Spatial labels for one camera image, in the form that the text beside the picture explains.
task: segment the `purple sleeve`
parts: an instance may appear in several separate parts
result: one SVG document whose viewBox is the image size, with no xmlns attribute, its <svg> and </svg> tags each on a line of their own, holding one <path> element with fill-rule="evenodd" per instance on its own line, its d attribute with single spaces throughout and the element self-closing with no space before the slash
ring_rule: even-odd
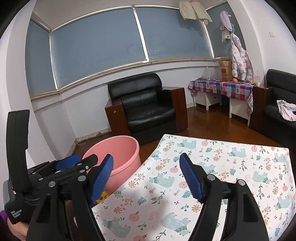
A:
<svg viewBox="0 0 296 241">
<path fill-rule="evenodd" d="M 0 216 L 3 219 L 3 221 L 7 224 L 7 215 L 6 215 L 5 210 L 0 212 Z"/>
</svg>

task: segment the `human hand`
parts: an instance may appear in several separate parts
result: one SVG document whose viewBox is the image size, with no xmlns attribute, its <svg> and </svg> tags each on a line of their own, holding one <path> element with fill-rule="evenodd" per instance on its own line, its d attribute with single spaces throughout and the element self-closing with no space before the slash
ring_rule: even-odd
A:
<svg viewBox="0 0 296 241">
<path fill-rule="evenodd" d="M 10 229 L 11 233 L 15 237 L 17 237 L 21 241 L 26 241 L 26 237 L 27 237 L 27 233 L 28 233 L 28 229 L 29 229 L 29 224 L 24 223 L 24 222 L 12 224 L 8 218 L 7 225 L 8 225 L 8 228 Z"/>
</svg>

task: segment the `paper bag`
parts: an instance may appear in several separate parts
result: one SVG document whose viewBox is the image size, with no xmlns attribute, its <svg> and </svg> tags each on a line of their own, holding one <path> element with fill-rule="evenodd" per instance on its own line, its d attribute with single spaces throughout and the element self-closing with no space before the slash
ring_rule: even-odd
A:
<svg viewBox="0 0 296 241">
<path fill-rule="evenodd" d="M 232 80 L 232 61 L 231 60 L 224 60 L 219 61 L 219 65 L 221 67 L 221 74 L 222 79 L 224 80 Z"/>
</svg>

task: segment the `checkered tablecloth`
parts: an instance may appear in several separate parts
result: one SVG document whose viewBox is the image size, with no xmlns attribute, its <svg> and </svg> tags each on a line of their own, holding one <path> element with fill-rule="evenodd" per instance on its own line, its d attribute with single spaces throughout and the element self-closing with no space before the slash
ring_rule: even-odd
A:
<svg viewBox="0 0 296 241">
<path fill-rule="evenodd" d="M 194 80 L 189 83 L 188 89 L 194 96 L 197 91 L 225 95 L 229 98 L 247 101 L 253 85 L 248 83 L 216 82 Z"/>
</svg>

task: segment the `yellow object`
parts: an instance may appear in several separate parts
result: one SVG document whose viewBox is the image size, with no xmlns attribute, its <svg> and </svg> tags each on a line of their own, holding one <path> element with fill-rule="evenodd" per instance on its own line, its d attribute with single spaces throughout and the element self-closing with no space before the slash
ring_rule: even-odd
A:
<svg viewBox="0 0 296 241">
<path fill-rule="evenodd" d="M 100 203 L 102 201 L 104 201 L 107 197 L 109 197 L 109 194 L 106 193 L 105 191 L 103 191 L 102 195 L 101 195 L 101 198 L 96 200 L 97 203 Z"/>
</svg>

